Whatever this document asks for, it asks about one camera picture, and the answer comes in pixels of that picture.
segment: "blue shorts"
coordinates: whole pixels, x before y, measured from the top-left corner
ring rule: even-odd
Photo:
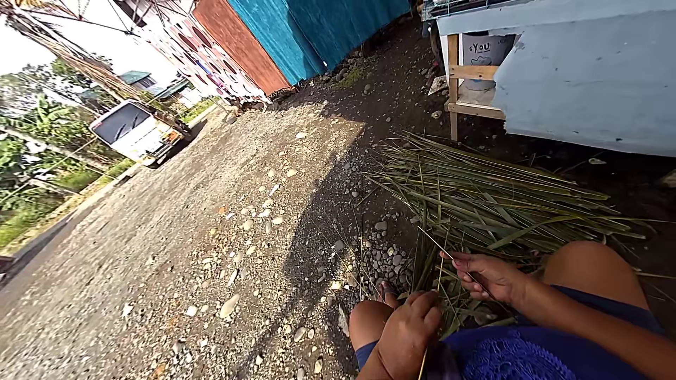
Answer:
[[[552,287],[585,306],[589,306],[590,308],[596,309],[608,315],[612,315],[616,318],[623,319],[633,325],[643,327],[644,329],[653,333],[657,333],[659,335],[665,334],[665,331],[657,321],[657,318],[655,318],[655,316],[652,315],[649,310],[640,308],[638,306],[625,304],[624,302],[610,300],[595,294],[585,293],[584,291],[571,289],[569,287],[558,285],[552,285]],[[518,315],[516,320],[517,324],[520,326],[534,326],[534,324],[526,319],[523,315]],[[373,351],[376,343],[378,343],[378,341],[371,342],[355,352],[355,355],[357,356],[357,362],[359,363],[359,369],[361,369],[366,364],[366,361],[371,355],[371,351]]]

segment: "dirt ground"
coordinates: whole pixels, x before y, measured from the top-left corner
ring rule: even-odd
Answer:
[[[377,39],[353,61],[364,77],[352,88],[315,80],[234,124],[214,112],[177,156],[120,185],[2,289],[0,377],[354,377],[341,310],[378,278],[406,288],[416,244],[412,214],[360,172],[403,130],[450,136],[448,116],[431,117],[445,99],[427,97],[419,72],[432,57],[419,28],[397,24]],[[654,185],[674,159],[603,151],[607,164],[570,169],[600,150],[505,135],[495,120],[463,118],[460,132],[503,160],[529,164],[535,154],[533,166],[567,170],[628,216],[676,221],[676,193]],[[386,234],[375,231],[382,220]],[[623,255],[676,275],[676,229],[653,225],[648,240],[623,241]],[[674,280],[643,280],[676,336]]]

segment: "pile of palm leaves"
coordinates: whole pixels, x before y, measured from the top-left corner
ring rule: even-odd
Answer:
[[[404,141],[405,147],[386,147],[382,169],[366,176],[410,207],[422,230],[446,250],[489,254],[532,272],[547,254],[570,241],[644,237],[624,223],[640,222],[604,204],[607,195],[573,181],[418,135]],[[449,260],[440,267],[439,248],[419,235],[412,289],[437,287],[441,278],[446,331],[451,333],[476,315],[479,303],[460,287]]]

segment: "van windshield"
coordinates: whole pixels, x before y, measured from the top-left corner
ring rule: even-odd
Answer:
[[[146,111],[132,103],[122,106],[119,110],[108,115],[93,128],[94,133],[106,143],[112,144],[129,133],[145,119],[150,117]]]

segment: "sky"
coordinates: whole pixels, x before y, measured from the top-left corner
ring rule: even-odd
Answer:
[[[64,2],[72,11],[78,13],[77,0]],[[89,21],[122,30],[132,26],[129,17],[117,6],[113,8],[107,0],[81,3],[89,4],[83,12],[84,18]],[[150,72],[159,85],[168,85],[176,78],[176,68],[149,43],[138,37],[83,22],[37,16],[44,21],[60,25],[60,30],[66,37],[87,51],[111,59],[113,71],[118,75],[129,70]],[[139,28],[136,27],[134,32],[140,34]],[[46,48],[5,26],[5,20],[0,20],[0,47],[4,52],[8,52],[6,57],[11,57],[0,60],[0,74],[18,72],[26,64],[48,64],[55,58]]]

